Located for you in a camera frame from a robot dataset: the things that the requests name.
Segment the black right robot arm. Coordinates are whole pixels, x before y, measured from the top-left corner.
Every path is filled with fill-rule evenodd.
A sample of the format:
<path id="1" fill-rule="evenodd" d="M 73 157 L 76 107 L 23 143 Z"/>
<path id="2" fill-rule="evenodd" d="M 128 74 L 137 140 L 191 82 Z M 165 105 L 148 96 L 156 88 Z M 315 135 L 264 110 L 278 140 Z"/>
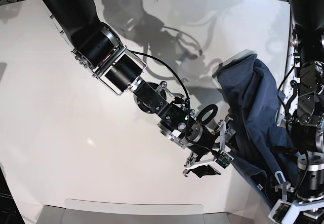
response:
<path id="1" fill-rule="evenodd" d="M 66 34 L 76 60 L 116 95 L 132 92 L 143 112 L 159 117 L 158 127 L 167 139 L 190 149 L 184 175 L 217 175 L 217 166 L 232 163 L 233 156 L 225 150 L 227 122 L 219 122 L 213 131 L 207 128 L 218 107 L 210 104 L 196 113 L 187 91 L 174 93 L 165 81 L 143 80 L 147 64 L 141 53 L 130 51 L 113 28 L 100 21 L 94 0 L 42 1 Z"/>

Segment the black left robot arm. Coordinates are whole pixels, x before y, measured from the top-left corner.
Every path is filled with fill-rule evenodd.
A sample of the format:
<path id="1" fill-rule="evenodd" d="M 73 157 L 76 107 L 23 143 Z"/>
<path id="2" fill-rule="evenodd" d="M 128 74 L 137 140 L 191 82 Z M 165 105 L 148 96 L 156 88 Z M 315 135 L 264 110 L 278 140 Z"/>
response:
<path id="1" fill-rule="evenodd" d="M 323 216 L 323 0 L 289 0 L 293 22 L 293 94 L 282 105 L 287 130 L 301 155 L 298 182 L 280 182 L 282 198 L 269 218 L 293 223 L 300 214 L 313 220 Z"/>

